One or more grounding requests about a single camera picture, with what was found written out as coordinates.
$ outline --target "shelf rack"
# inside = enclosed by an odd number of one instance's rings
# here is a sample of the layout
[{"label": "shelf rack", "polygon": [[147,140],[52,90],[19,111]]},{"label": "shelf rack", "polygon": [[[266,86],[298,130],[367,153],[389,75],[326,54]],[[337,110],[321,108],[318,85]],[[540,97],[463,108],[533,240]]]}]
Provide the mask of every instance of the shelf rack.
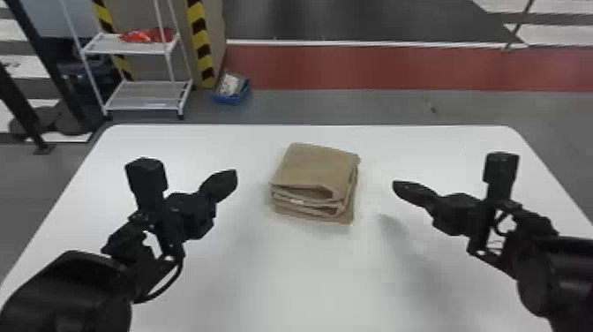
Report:
[{"label": "shelf rack", "polygon": [[[159,0],[153,0],[154,13],[158,22],[161,40],[163,42],[131,43],[122,41],[119,38],[121,34],[107,34],[103,32],[101,24],[98,20],[95,20],[97,34],[87,45],[85,45],[85,47],[82,47],[79,37],[76,33],[76,29],[72,24],[68,8],[65,5],[64,0],[59,0],[66,18],[66,23],[68,24],[72,36],[74,37],[74,43],[79,50],[83,65],[85,66],[86,73],[94,90],[95,97],[101,106],[103,116],[106,118],[111,118],[109,112],[116,109],[172,109],[176,111],[177,117],[180,120],[184,119],[184,106],[185,102],[187,101],[187,97],[191,92],[193,80],[175,79],[173,65],[171,63],[171,54],[177,46],[182,48],[181,50],[184,57],[185,69],[187,70],[189,78],[191,78],[191,69],[187,58],[187,53],[185,51],[185,45],[183,42],[181,42],[179,23],[173,9],[173,4],[171,3],[171,0],[167,0],[167,5],[169,7],[169,12],[171,14],[176,33],[173,35],[173,39],[171,41],[166,42],[164,26],[162,23],[161,8],[158,1]],[[108,100],[104,101],[101,97],[101,92],[94,81],[93,72],[91,71],[91,67],[87,61],[87,57],[92,55],[109,55],[111,56],[112,60],[113,56],[115,55],[162,56],[165,58],[165,65],[169,74],[169,80],[129,81],[118,68],[122,81],[113,94],[111,94],[111,96],[108,98]]]}]

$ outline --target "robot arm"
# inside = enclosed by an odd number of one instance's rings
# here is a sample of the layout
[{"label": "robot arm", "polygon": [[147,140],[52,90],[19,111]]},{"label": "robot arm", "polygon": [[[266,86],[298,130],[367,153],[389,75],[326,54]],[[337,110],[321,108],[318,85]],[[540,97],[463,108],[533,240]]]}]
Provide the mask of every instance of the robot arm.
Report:
[{"label": "robot arm", "polygon": [[[125,167],[138,210],[101,249],[105,256],[70,251],[22,285],[0,313],[2,332],[127,332],[131,305],[150,301],[181,275],[183,243],[214,226],[216,204],[233,193],[236,172],[213,174],[194,193],[167,190],[164,166],[140,158]],[[162,254],[144,245],[156,236]],[[175,269],[158,290],[154,287]]]},{"label": "robot arm", "polygon": [[[562,237],[552,222],[510,199],[519,156],[489,154],[484,168],[486,198],[465,193],[439,196],[416,183],[394,181],[393,190],[424,208],[432,225],[449,236],[468,238],[467,253],[517,281],[523,305],[546,318],[556,332],[593,330],[593,241]],[[514,228],[500,224],[512,217]],[[492,234],[501,249],[489,247]]]}]

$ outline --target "red floor stripe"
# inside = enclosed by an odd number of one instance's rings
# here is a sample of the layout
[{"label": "red floor stripe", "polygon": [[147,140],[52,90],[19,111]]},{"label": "red floor stripe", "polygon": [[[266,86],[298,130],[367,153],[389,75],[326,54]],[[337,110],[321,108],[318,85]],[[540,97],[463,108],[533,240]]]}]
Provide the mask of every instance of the red floor stripe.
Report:
[{"label": "red floor stripe", "polygon": [[593,50],[229,45],[227,68],[265,89],[593,92]]}]

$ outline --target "hazard stripe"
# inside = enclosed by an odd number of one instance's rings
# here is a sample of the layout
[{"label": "hazard stripe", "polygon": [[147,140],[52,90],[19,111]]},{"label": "hazard stripe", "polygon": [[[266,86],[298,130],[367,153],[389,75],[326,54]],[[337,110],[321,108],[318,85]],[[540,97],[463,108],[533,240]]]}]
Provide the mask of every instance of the hazard stripe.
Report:
[{"label": "hazard stripe", "polygon": [[[99,19],[99,23],[101,24],[101,28],[103,29],[103,31],[108,34],[115,34],[116,28],[113,23],[113,17],[111,16],[111,13],[109,12],[109,9],[107,9],[107,6],[103,2],[103,0],[91,1],[93,2],[94,14],[96,15],[97,19]],[[128,62],[128,60],[126,60],[124,56],[120,55],[115,55],[113,59],[114,65],[120,71],[122,71],[122,74],[124,75],[125,79],[133,80],[133,77],[131,75],[130,62]]]},{"label": "hazard stripe", "polygon": [[206,11],[201,0],[187,0],[187,19],[191,26],[191,44],[198,59],[198,69],[202,78],[201,86],[213,88],[216,73],[210,48],[210,36],[206,28]]}]

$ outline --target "beige towel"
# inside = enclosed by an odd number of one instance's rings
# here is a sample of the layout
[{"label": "beige towel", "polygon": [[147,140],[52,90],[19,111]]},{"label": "beige towel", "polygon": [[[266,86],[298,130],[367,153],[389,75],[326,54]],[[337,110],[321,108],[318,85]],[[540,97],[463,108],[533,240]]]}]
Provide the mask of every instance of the beige towel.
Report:
[{"label": "beige towel", "polygon": [[271,181],[275,210],[308,219],[351,223],[357,155],[293,143]]}]

